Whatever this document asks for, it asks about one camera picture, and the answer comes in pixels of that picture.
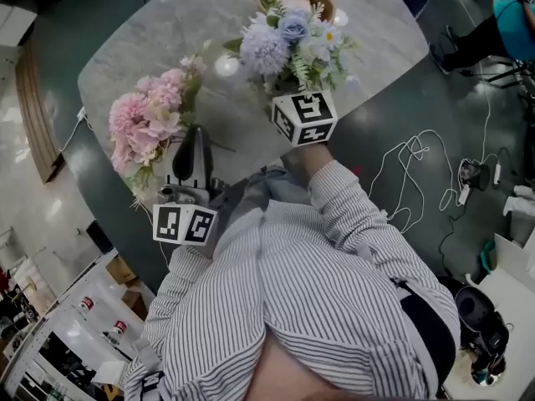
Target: wooden panel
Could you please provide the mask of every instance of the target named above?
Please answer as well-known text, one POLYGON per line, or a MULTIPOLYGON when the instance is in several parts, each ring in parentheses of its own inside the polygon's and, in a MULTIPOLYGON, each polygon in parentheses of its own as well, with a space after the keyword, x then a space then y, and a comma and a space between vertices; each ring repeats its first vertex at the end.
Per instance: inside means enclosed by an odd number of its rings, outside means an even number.
POLYGON ((48 126, 46 112, 43 111, 31 39, 24 46, 16 73, 18 101, 23 115, 24 129, 38 173, 43 183, 46 183, 53 179, 63 164, 63 156, 54 144, 52 130, 48 126))

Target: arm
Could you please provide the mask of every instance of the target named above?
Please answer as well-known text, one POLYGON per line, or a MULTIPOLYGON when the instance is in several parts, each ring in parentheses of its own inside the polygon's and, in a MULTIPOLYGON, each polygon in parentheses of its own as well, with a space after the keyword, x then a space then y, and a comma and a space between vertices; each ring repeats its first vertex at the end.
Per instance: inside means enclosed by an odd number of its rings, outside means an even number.
POLYGON ((150 304, 142 338, 154 343, 166 334, 169 320, 181 299, 210 264, 211 261, 194 248, 181 246, 173 251, 169 273, 150 304))
POLYGON ((324 233, 334 247, 363 258, 362 251, 369 248, 370 260, 381 272, 388 278, 418 283, 458 326, 451 294, 398 230, 388 224, 357 177, 333 160, 324 145, 302 147, 299 153, 305 170, 312 176, 308 186, 312 203, 321 214, 324 233))
MULTIPOLYGON (((181 246, 173 251, 169 274, 161 283, 156 298, 150 304, 149 314, 141 334, 141 338, 146 339, 160 357, 162 341, 167 334, 173 313, 191 286, 210 264, 211 261, 194 248, 181 246)), ((129 382, 125 399, 133 397, 138 383, 147 374, 147 370, 139 357, 136 357, 130 363, 127 373, 129 382)))
POLYGON ((531 34, 532 36, 535 36, 535 13, 533 13, 532 6, 526 0, 518 0, 518 2, 522 4, 531 34))

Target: shirt sleeve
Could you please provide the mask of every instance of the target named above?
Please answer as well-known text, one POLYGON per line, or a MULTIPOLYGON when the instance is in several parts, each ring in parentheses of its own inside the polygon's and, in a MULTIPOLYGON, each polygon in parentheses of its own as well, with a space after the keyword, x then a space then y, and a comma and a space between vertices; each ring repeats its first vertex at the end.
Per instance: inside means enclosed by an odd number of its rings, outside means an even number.
POLYGON ((324 234, 334 247, 350 254, 363 251, 388 278, 417 283, 440 305, 459 344, 459 317, 450 292, 438 282, 400 232, 388 223, 368 198, 357 177, 332 160, 311 179, 308 189, 313 206, 322 216, 324 234))
MULTIPOLYGON (((149 342, 160 358, 163 340, 173 313, 184 295, 210 265, 211 260, 190 246, 180 246, 173 251, 169 273, 161 283, 156 298, 150 304, 145 327, 141 334, 141 338, 149 342)), ((125 399, 134 398, 133 395, 146 373, 144 364, 136 357, 127 369, 128 384, 125 399)))

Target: white cable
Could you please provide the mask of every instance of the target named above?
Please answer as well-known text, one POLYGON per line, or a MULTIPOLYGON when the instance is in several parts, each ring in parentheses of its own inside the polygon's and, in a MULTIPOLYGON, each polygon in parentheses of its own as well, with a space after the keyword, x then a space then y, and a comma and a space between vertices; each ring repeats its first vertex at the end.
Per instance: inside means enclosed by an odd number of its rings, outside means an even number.
MULTIPOLYGON (((152 226, 152 218, 150 217, 150 212, 149 210, 147 210, 146 206, 143 205, 141 202, 138 202, 139 206, 141 206, 141 208, 143 208, 143 211, 147 214, 147 218, 149 219, 150 221, 150 225, 152 226)), ((164 260, 166 261, 166 266, 167 268, 169 268, 169 260, 167 260, 167 256, 166 254, 164 253, 164 248, 163 246, 161 245, 161 242, 159 241, 160 243, 160 251, 161 251, 161 255, 164 257, 164 260)))
POLYGON ((78 119, 78 121, 76 122, 76 125, 74 126, 73 132, 69 136, 69 139, 67 140, 65 145, 61 149, 59 149, 59 153, 63 153, 67 149, 67 147, 69 147, 70 141, 74 137, 74 134, 76 134, 76 130, 78 129, 79 125, 82 123, 82 120, 85 120, 85 123, 87 124, 88 128, 93 130, 93 126, 91 126, 91 123, 89 122, 89 119, 87 118, 87 114, 85 113, 84 107, 82 107, 82 109, 78 112, 78 114, 76 115, 76 119, 78 119))
MULTIPOLYGON (((472 23, 472 25, 475 28, 476 27, 476 22, 474 21, 474 19, 471 16, 470 12, 468 12, 468 8, 466 7, 465 3, 462 0, 459 0, 459 3, 462 5, 467 17, 470 19, 470 22, 472 23)), ((480 73, 483 74, 483 65, 482 65, 481 61, 479 62, 479 69, 480 69, 480 73)), ((434 131, 433 129, 426 129, 426 130, 421 131, 418 135, 414 135, 414 136, 410 137, 409 140, 404 141, 402 143, 399 143, 396 147, 390 149, 389 151, 387 151, 383 155, 383 159, 381 161, 381 167, 379 169, 379 172, 377 173, 377 175, 373 179, 373 181, 371 183, 371 187, 369 188, 369 196, 371 196, 371 194, 373 192, 375 181, 379 178, 383 168, 385 167, 385 158, 386 158, 386 156, 400 148, 400 151, 398 153, 398 161, 400 162, 400 165, 403 167, 403 170, 404 170, 403 182, 401 184, 400 197, 398 199, 398 204, 397 204, 394 212, 392 212, 392 214, 390 214, 390 216, 388 216, 387 221, 391 221, 396 215, 398 215, 402 211, 407 211, 409 215, 407 217, 407 221, 406 221, 403 229, 401 230, 401 233, 406 233, 412 226, 414 226, 415 224, 419 223, 422 220, 422 218, 424 217, 424 210, 425 210, 424 193, 423 193, 422 189, 418 186, 418 184, 415 182, 414 178, 412 178, 412 176, 409 173, 409 166, 410 166, 410 162, 412 161, 412 158, 414 157, 416 160, 422 160, 423 157, 424 157, 424 153, 430 150, 429 147, 422 147, 422 143, 420 141, 420 137, 423 134, 432 133, 432 134, 436 135, 436 137, 440 140, 440 142, 442 144, 442 149, 444 150, 444 156, 446 157, 446 162, 447 162, 448 168, 450 170, 450 187, 444 191, 444 194, 441 197, 441 201, 439 202, 439 211, 440 212, 444 211, 448 207, 448 205, 451 202, 451 198, 453 198, 453 197, 455 198, 455 205, 456 206, 462 206, 462 204, 459 203, 459 194, 463 189, 463 183, 462 183, 462 178, 461 178, 461 168, 462 168, 464 163, 483 165, 488 160, 488 158, 490 158, 491 156, 496 157, 497 160, 498 160, 498 156, 493 154, 493 153, 490 153, 489 155, 485 155, 485 148, 486 148, 486 144, 487 144, 487 126, 488 126, 488 121, 491 118, 491 114, 492 114, 491 101, 488 98, 487 85, 485 84, 485 82, 483 82, 483 91, 485 93, 485 100, 487 102, 488 113, 487 113, 487 116, 485 118, 485 124, 483 125, 483 141, 482 141, 482 145, 481 145, 481 160, 478 161, 478 160, 471 160, 471 159, 467 159, 467 158, 461 159, 461 163, 459 164, 459 167, 457 168, 457 184, 458 184, 458 187, 459 187, 459 192, 457 192, 457 190, 455 190, 453 188, 453 171, 451 170, 451 164, 450 164, 450 160, 448 158, 447 152, 446 152, 446 146, 444 144, 444 141, 438 135, 438 133, 436 131, 434 131), (406 165, 404 164, 403 160, 401 159, 401 154, 403 153, 404 149, 407 149, 409 151, 409 153, 410 153, 409 159, 407 160, 406 165), (412 223, 410 223, 410 218, 412 217, 411 212, 410 212, 410 208, 408 208, 408 207, 401 208, 401 200, 403 198, 403 193, 404 193, 404 190, 405 190, 405 183, 406 183, 407 177, 410 179, 410 181, 412 181, 412 183, 415 186, 415 188, 420 192, 421 201, 422 201, 420 217, 418 218, 418 220, 416 220, 416 221, 414 221, 412 223)))
POLYGON ((416 183, 416 181, 412 177, 412 175, 409 173, 409 167, 410 167, 410 162, 412 161, 412 158, 414 157, 416 160, 422 160, 424 158, 424 153, 427 152, 427 151, 430 151, 429 147, 423 147, 422 146, 420 137, 422 135, 424 135, 424 134, 434 134, 436 136, 436 138, 439 139, 439 141, 441 142, 441 145, 442 145, 442 149, 444 150, 444 157, 446 158, 446 163, 448 164, 448 169, 450 170, 450 187, 444 191, 444 194, 441 197, 441 201, 439 202, 439 211, 443 211, 443 210, 445 210, 447 208, 447 206, 451 202, 451 198, 455 198, 456 206, 461 206, 457 201, 459 193, 457 192, 457 190, 455 190, 453 188, 453 169, 451 168, 451 163, 450 163, 450 160, 448 158, 448 154, 447 154, 447 150, 446 150, 446 145, 444 144, 444 140, 441 138, 440 135, 438 135, 438 133, 435 130, 433 130, 433 129, 425 129, 425 130, 421 131, 418 135, 413 135, 407 141, 403 141, 402 143, 399 143, 396 147, 393 147, 392 149, 390 149, 389 151, 387 151, 383 155, 383 159, 381 161, 381 167, 379 169, 379 172, 377 173, 375 178, 372 180, 371 186, 369 188, 369 196, 371 197, 371 195, 373 193, 373 189, 374 189, 374 183, 379 178, 379 176, 381 175, 381 172, 383 171, 383 169, 385 167, 386 156, 389 155, 390 153, 396 151, 397 149, 400 149, 400 151, 398 152, 398 161, 400 162, 400 165, 403 167, 403 170, 404 170, 403 182, 401 184, 400 197, 398 199, 398 204, 397 204, 394 212, 392 212, 392 214, 390 214, 390 216, 387 218, 387 220, 390 221, 397 214, 399 214, 400 212, 407 211, 409 213, 409 215, 407 217, 407 221, 406 221, 403 229, 400 230, 401 233, 406 233, 412 226, 414 226, 415 224, 419 223, 424 218, 424 210, 425 210, 424 192, 418 186, 418 183, 416 183), (409 151, 409 153, 410 153, 409 159, 407 160, 406 164, 404 164, 403 160, 401 159, 401 154, 403 153, 404 149, 407 149, 409 151), (411 218, 410 208, 408 208, 408 207, 401 208, 401 200, 403 198, 403 192, 405 190, 405 183, 406 183, 407 177, 409 178, 410 181, 412 181, 412 184, 420 192, 421 201, 422 201, 420 217, 418 218, 418 220, 413 221, 412 223, 410 222, 410 218, 411 218))
POLYGON ((74 126, 73 133, 69 136, 69 139, 67 140, 65 145, 61 149, 59 149, 59 153, 63 153, 67 149, 67 147, 69 147, 70 140, 74 137, 74 134, 76 133, 76 130, 78 129, 80 123, 82 123, 82 120, 83 119, 78 119, 76 125, 74 126))

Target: flower bouquet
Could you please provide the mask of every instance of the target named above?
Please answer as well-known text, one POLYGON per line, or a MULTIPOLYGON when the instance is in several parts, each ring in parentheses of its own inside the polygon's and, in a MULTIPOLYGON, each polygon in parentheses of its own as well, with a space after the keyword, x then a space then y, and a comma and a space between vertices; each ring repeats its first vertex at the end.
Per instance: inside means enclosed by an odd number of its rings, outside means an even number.
MULTIPOLYGON (((206 50, 209 42, 204 44, 206 50)), ((178 134, 195 122, 195 97, 206 70, 198 53, 184 57, 181 68, 160 77, 145 76, 136 91, 111 106, 110 136, 115 143, 111 162, 132 190, 136 201, 157 194, 154 164, 178 134)))
POLYGON ((267 14, 257 13, 242 38, 225 48, 235 53, 253 83, 267 93, 280 83, 294 83, 302 93, 336 89, 349 73, 356 43, 333 24, 321 20, 322 3, 303 7, 303 0, 265 0, 267 14))

